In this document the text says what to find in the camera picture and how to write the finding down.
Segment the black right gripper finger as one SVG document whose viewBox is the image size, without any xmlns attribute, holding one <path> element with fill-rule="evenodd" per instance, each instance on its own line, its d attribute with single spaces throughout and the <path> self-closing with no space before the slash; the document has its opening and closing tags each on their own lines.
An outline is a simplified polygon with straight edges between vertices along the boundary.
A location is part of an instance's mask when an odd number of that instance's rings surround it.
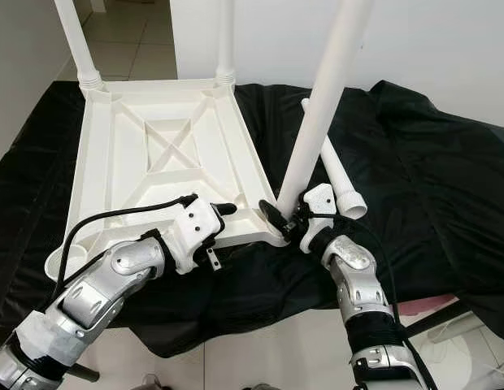
<svg viewBox="0 0 504 390">
<path fill-rule="evenodd" d="M 259 208 L 266 216 L 267 222 L 281 234 L 290 234 L 289 221 L 273 204 L 267 200 L 259 200 Z"/>
</svg>

